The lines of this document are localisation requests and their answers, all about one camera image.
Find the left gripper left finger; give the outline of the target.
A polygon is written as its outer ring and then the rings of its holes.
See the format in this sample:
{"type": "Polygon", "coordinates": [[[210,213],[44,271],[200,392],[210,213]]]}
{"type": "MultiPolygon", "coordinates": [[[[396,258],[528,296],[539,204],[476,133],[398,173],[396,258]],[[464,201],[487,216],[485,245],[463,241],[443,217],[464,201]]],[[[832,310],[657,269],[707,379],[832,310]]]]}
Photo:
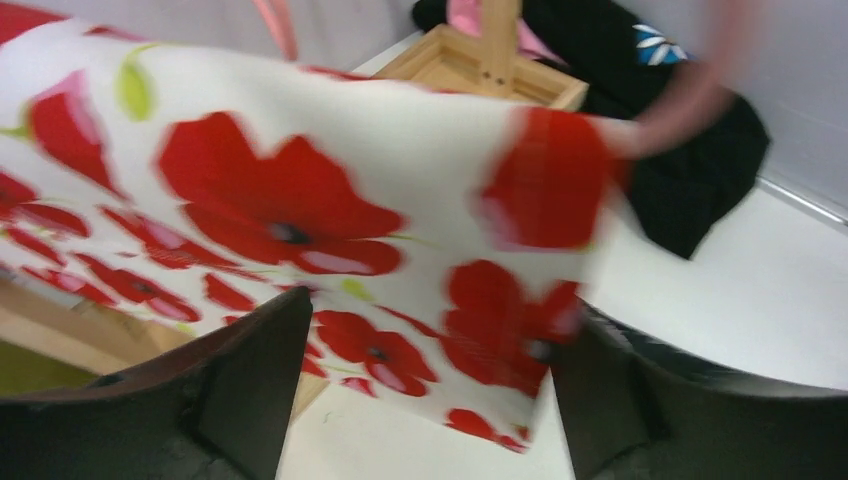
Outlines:
{"type": "Polygon", "coordinates": [[[76,389],[1,402],[5,479],[272,479],[313,306],[294,288],[76,389]]]}

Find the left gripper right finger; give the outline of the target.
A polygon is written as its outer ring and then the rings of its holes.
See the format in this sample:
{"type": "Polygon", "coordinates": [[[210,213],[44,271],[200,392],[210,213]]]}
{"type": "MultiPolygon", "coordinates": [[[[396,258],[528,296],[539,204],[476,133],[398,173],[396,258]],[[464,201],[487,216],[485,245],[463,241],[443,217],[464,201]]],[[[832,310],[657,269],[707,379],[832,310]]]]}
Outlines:
{"type": "Polygon", "coordinates": [[[727,367],[583,305],[551,357],[578,479],[843,479],[847,394],[727,367]]]}

